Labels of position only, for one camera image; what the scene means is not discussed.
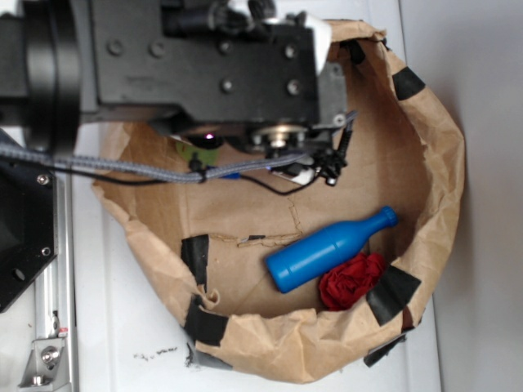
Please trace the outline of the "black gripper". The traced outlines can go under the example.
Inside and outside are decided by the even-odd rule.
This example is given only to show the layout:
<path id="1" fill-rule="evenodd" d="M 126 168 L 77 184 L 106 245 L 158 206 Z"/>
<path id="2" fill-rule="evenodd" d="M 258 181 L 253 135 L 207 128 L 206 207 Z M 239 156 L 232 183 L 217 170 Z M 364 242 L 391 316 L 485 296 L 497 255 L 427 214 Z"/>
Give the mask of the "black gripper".
<path id="1" fill-rule="evenodd" d="M 88 122 L 233 137 L 250 151 L 329 148 L 346 124 L 332 30 L 271 1 L 90 1 Z"/>

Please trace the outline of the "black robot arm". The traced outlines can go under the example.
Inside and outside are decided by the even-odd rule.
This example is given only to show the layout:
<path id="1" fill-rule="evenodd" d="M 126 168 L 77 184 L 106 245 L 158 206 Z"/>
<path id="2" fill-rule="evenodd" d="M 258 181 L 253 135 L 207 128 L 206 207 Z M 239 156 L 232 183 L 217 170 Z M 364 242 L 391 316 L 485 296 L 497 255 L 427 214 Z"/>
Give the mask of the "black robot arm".
<path id="1" fill-rule="evenodd" d="M 83 124 L 108 122 L 317 149 L 347 110 L 332 37 L 272 1 L 19 1 L 1 17 L 1 123 L 57 154 Z"/>

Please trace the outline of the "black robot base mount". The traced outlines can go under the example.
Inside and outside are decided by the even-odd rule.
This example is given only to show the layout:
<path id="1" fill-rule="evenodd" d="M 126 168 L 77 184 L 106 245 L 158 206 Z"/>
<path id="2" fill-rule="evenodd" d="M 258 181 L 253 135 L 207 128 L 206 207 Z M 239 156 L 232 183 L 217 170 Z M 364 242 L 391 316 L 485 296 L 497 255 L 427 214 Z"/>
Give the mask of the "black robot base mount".
<path id="1" fill-rule="evenodd" d="M 55 178 L 1 164 L 1 311 L 6 312 L 56 257 Z"/>

